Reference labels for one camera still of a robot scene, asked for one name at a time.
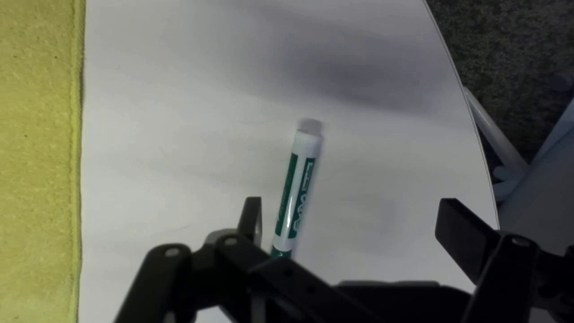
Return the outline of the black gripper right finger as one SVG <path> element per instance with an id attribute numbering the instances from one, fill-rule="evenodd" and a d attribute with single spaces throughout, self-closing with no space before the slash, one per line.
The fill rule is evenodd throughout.
<path id="1" fill-rule="evenodd" d="M 574 323 L 572 247 L 556 254 L 493 229 L 456 197 L 439 200 L 434 236 L 475 285 L 461 323 L 529 323 L 533 308 Z"/>

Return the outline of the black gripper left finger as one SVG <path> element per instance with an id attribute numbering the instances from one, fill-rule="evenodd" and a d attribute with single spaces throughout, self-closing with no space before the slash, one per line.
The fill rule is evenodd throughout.
<path id="1" fill-rule="evenodd" d="M 359 306 L 292 260 L 260 245 L 262 199 L 244 200 L 239 226 L 213 231 L 199 251 L 151 249 L 113 323 L 194 323 L 221 306 L 235 323 L 344 323 Z"/>

